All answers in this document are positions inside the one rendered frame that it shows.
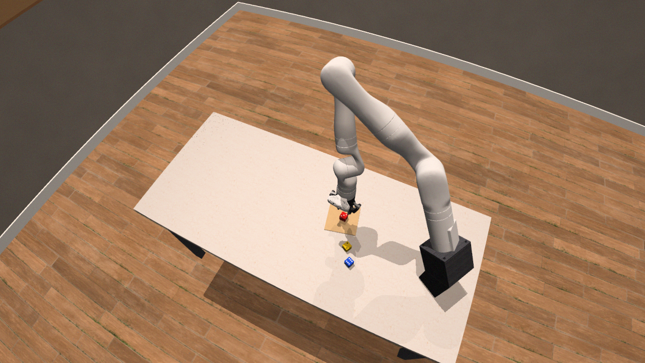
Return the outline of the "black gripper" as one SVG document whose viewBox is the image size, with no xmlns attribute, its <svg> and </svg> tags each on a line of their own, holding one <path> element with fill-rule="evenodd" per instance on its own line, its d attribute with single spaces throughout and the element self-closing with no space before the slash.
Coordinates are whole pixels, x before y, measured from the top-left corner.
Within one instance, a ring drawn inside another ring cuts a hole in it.
<svg viewBox="0 0 645 363">
<path fill-rule="evenodd" d="M 337 193 L 334 190 L 332 190 L 332 192 L 330 193 L 330 196 L 336 196 L 336 195 Z M 352 200 L 347 202 L 350 205 L 350 210 L 347 212 L 347 215 L 352 214 L 352 212 L 355 213 L 359 210 L 359 208 L 361 208 L 361 204 L 356 204 L 355 197 Z M 353 208 L 353 205 L 355 208 Z"/>
</svg>

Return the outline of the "tan flat mat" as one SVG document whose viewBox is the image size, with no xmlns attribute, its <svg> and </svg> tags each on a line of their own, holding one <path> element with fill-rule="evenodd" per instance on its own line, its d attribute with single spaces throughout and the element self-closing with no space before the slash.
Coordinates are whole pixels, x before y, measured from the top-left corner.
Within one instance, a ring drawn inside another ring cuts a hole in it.
<svg viewBox="0 0 645 363">
<path fill-rule="evenodd" d="M 339 217 L 343 211 L 340 209 L 337 210 L 334 205 L 330 204 L 324 230 L 331 230 L 334 232 L 356 236 L 360 211 L 361 208 L 357 212 L 355 212 L 355 214 L 353 214 L 353 212 L 351 215 L 349 214 L 346 221 L 342 221 L 339 220 Z"/>
</svg>

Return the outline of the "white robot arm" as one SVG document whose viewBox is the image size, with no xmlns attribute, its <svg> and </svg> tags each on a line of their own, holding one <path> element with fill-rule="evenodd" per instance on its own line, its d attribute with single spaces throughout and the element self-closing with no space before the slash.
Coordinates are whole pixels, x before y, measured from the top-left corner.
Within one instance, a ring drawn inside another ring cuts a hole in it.
<svg viewBox="0 0 645 363">
<path fill-rule="evenodd" d="M 443 164 L 422 146 L 389 106 L 363 89 L 354 78 L 355 74 L 352 61 L 343 56 L 330 60 L 320 74 L 322 85 L 334 96 L 336 150 L 352 155 L 337 159 L 333 164 L 337 195 L 328 197 L 329 204 L 348 212 L 347 201 L 356 195 L 357 175 L 364 172 L 357 146 L 356 115 L 384 146 L 400 154 L 415 171 L 433 250 L 440 253 L 455 251 L 459 242 L 458 225 L 453 217 Z"/>
</svg>

